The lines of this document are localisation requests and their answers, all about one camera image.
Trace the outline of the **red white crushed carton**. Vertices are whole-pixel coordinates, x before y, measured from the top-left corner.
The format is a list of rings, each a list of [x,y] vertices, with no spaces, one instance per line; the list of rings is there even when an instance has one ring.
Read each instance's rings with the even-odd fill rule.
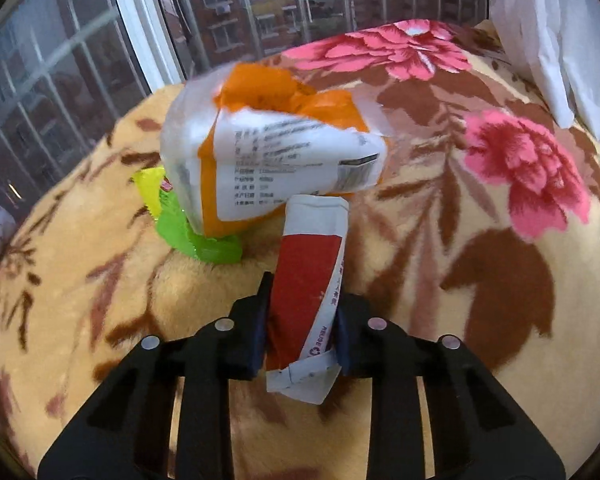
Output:
[[[341,292],[349,204],[295,195],[285,224],[266,321],[266,391],[322,404],[340,374],[330,345]]]

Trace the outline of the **white orange plastic bag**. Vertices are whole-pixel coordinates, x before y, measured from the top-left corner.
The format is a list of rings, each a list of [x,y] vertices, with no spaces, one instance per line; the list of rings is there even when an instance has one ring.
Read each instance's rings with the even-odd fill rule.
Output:
[[[185,85],[166,114],[160,153],[193,231],[224,237],[297,194],[376,185],[391,133],[380,106],[349,90],[317,90],[290,70],[235,63]]]

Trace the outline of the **yellow floral fleece blanket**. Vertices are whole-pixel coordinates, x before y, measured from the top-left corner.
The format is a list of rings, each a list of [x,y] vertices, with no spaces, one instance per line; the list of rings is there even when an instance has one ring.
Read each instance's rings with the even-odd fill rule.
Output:
[[[600,142],[556,124],[486,25],[400,21],[268,64],[390,124],[385,179],[351,200],[344,289],[413,336],[460,336],[584,476],[600,458]],[[280,217],[232,266],[157,234],[132,177],[158,165],[177,95],[126,113],[1,258],[0,435],[27,472],[140,338],[193,333],[274,269]]]

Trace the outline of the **green yellow snack wrapper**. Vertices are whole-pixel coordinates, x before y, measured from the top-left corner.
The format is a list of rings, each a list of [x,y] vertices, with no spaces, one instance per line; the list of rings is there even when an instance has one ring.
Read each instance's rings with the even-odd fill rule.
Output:
[[[155,222],[156,232],[171,248],[206,263],[242,260],[242,242],[237,235],[213,238],[194,232],[163,166],[138,170],[132,180]]]

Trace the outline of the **white curtain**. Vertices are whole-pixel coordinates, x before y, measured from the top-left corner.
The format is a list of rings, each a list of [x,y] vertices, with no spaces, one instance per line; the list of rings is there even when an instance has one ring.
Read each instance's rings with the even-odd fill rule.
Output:
[[[489,0],[489,16],[558,126],[578,120],[600,141],[600,0]]]

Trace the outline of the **white window frame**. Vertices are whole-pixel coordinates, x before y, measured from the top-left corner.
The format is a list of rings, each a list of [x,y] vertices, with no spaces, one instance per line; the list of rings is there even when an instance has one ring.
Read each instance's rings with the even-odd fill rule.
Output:
[[[159,0],[117,0],[138,65],[155,92],[185,76],[166,27]]]

